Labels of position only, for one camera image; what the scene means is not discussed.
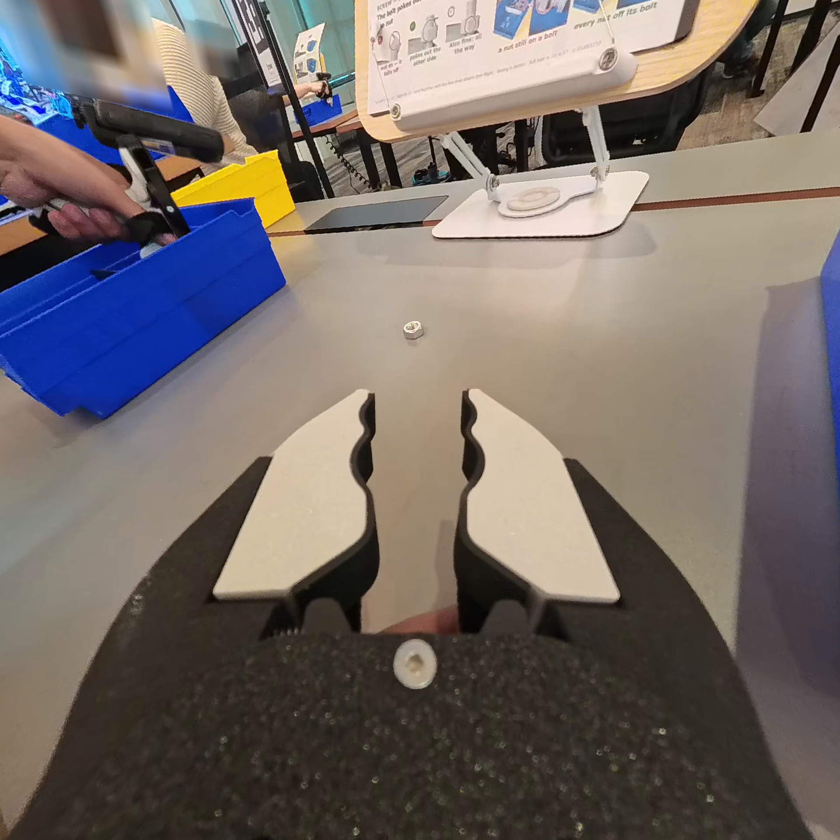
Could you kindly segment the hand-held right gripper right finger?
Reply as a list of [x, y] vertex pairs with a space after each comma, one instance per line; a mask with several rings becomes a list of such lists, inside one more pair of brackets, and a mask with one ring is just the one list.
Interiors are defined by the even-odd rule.
[[621, 592], [561, 452], [478, 388], [463, 391], [465, 487], [455, 525], [458, 624], [512, 610], [525, 629], [556, 606], [614, 608]]

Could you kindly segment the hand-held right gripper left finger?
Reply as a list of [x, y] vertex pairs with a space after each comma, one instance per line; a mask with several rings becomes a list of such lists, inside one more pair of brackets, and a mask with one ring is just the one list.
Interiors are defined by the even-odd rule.
[[274, 602], [302, 625], [336, 602], [354, 629], [380, 568], [373, 474], [375, 394], [358, 389], [288, 436], [266, 472], [213, 586], [219, 602]]

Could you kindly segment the blue plastic bin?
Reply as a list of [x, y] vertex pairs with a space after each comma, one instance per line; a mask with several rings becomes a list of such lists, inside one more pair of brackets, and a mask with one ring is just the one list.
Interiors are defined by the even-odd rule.
[[826, 340], [826, 375], [831, 403], [836, 472], [839, 473], [839, 234], [820, 272]]
[[3, 291], [6, 377], [60, 416], [110, 417], [285, 286], [252, 198], [182, 213], [191, 233], [148, 258], [100, 245]]

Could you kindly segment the person's left hand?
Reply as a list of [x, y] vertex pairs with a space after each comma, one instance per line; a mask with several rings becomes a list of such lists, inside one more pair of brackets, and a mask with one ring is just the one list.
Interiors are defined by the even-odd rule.
[[77, 242], [126, 239], [124, 222], [144, 209], [127, 194], [120, 173], [23, 122], [1, 118], [1, 194], [17, 205], [50, 209], [57, 234]]

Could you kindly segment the long blue bin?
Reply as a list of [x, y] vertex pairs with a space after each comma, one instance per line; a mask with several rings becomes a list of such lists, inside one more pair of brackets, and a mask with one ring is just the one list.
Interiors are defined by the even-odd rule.
[[[172, 87], [168, 87], [166, 91], [168, 95], [167, 101], [157, 101], [152, 104], [135, 104], [132, 107], [136, 110], [145, 111], [157, 116], [192, 123], [193, 117], [175, 90]], [[96, 161], [106, 165], [120, 164], [122, 160], [119, 152], [98, 141], [87, 125], [81, 128], [76, 120], [76, 117], [81, 116], [81, 106], [83, 104], [92, 104], [93, 99], [73, 94], [69, 95], [69, 102], [71, 105], [71, 117], [69, 120], [63, 122], [65, 127], [62, 129], [63, 134], [60, 135], [60, 138], [77, 150], [89, 154]]]

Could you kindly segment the wooden-edged table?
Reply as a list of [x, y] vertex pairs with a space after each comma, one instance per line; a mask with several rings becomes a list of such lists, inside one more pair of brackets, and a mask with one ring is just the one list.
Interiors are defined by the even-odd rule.
[[[189, 184], [203, 171], [197, 161], [184, 157], [161, 157], [156, 161], [165, 182], [171, 190]], [[1, 256], [7, 256], [22, 247], [38, 242], [46, 234], [28, 221], [29, 212], [6, 196], [1, 197]]]

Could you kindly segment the yellow plastic bin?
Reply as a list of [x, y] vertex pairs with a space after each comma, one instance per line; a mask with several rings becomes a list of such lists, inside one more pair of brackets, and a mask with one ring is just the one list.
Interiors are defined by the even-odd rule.
[[264, 228], [296, 210], [278, 150], [251, 155], [172, 193], [179, 207], [252, 198]]

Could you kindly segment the large display screen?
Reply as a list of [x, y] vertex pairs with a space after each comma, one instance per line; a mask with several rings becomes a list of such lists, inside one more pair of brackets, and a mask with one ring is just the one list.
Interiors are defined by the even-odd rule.
[[72, 120], [71, 105], [61, 91], [29, 82], [12, 53], [1, 40], [1, 105], [34, 125], [54, 117]]

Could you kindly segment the printed tag board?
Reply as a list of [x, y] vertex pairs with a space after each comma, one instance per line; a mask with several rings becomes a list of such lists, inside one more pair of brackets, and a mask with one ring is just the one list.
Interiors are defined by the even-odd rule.
[[233, 1], [239, 25], [250, 48], [266, 88], [281, 88], [277, 48], [270, 34], [270, 28], [258, 1]]

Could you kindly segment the small blue bin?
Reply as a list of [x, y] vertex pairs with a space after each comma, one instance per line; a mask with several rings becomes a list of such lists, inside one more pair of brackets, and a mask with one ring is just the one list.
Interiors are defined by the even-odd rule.
[[300, 100], [301, 110], [310, 128], [329, 122], [343, 115], [343, 106], [338, 93], [327, 98]]

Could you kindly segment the wooden table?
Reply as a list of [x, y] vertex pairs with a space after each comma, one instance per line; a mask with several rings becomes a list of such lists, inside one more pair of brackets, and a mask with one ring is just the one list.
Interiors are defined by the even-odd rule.
[[334, 115], [331, 119], [319, 123], [309, 122], [308, 127], [313, 138], [324, 137], [331, 133], [351, 133], [362, 127], [357, 109]]

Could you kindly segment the small instruction sign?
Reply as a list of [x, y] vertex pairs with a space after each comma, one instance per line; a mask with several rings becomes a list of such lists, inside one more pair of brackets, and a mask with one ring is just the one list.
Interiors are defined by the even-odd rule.
[[296, 38], [292, 69], [295, 82], [299, 85], [314, 83], [322, 80], [322, 75], [327, 72], [324, 58], [322, 57], [321, 44], [325, 23], [301, 31]]

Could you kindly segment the black flat pad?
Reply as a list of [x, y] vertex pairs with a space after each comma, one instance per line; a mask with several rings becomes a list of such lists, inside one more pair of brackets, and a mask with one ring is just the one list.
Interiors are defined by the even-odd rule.
[[325, 235], [421, 227], [427, 217], [447, 201], [446, 195], [422, 196], [400, 201], [357, 204], [334, 208], [304, 230]]

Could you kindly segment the printed instruction sheet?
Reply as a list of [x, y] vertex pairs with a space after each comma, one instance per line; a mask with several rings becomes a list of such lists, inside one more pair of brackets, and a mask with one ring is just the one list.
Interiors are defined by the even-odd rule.
[[698, 2], [369, 2], [371, 113], [404, 131], [590, 97], [688, 36]]

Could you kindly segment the black office chair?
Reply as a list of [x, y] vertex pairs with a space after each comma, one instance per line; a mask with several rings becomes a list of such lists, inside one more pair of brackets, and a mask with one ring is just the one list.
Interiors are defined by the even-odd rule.
[[[712, 68], [672, 90], [602, 105], [605, 143], [612, 160], [674, 151], [688, 126], [700, 114]], [[541, 167], [593, 163], [589, 135], [581, 113], [560, 112], [542, 118], [536, 140]]]

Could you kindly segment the grey flat panel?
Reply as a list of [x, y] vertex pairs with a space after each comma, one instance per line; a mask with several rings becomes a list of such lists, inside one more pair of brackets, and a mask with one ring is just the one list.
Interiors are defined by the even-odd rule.
[[[773, 136], [799, 133], [823, 78], [826, 63], [838, 40], [839, 24], [822, 39], [802, 66], [783, 84], [754, 122]], [[839, 127], [839, 72], [836, 72], [817, 114], [813, 130]]]

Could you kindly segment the black stand pole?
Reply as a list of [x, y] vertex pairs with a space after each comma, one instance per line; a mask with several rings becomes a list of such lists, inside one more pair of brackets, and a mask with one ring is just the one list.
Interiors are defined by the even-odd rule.
[[804, 62], [804, 116], [796, 128], [803, 132], [824, 132], [839, 128], [839, 69], [831, 71], [831, 58], [838, 58], [838, 7], [829, 12], [826, 24], [830, 28], [821, 36], [817, 46]]

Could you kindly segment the wooden board document stand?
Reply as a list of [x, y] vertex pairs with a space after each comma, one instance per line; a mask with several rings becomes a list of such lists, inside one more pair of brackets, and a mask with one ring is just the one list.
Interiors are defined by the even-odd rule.
[[[376, 140], [437, 136], [467, 170], [476, 189], [434, 229], [441, 239], [593, 238], [621, 227], [648, 183], [641, 171], [611, 173], [599, 107], [657, 95], [689, 81], [730, 46], [757, 2], [698, 2], [687, 37], [637, 53], [637, 72], [621, 87], [590, 97], [519, 103], [511, 107], [404, 131], [388, 110], [372, 114], [369, 94], [369, 2], [355, 4], [355, 96], [363, 127]], [[559, 112], [581, 113], [594, 163], [583, 175], [504, 182], [482, 164], [460, 130]]]

